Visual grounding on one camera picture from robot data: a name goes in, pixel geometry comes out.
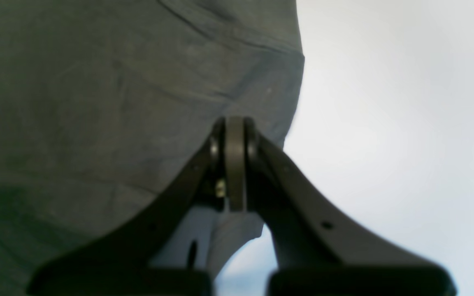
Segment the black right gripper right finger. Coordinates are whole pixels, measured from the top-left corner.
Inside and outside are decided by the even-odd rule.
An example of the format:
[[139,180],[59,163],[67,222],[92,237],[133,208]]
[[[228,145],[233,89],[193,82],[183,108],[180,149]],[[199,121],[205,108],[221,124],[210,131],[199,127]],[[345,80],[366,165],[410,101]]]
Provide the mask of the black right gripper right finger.
[[242,205],[269,227],[278,262],[267,295],[456,295],[442,266],[361,226],[327,200],[251,118],[235,121],[244,150]]

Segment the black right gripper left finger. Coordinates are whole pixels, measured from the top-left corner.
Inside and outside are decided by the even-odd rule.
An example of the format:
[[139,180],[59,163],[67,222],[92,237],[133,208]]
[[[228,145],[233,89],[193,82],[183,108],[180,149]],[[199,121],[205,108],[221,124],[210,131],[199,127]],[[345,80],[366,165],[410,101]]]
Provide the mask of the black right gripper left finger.
[[34,273],[29,296],[212,296],[207,259],[226,207],[224,144],[229,121],[171,184],[129,221]]

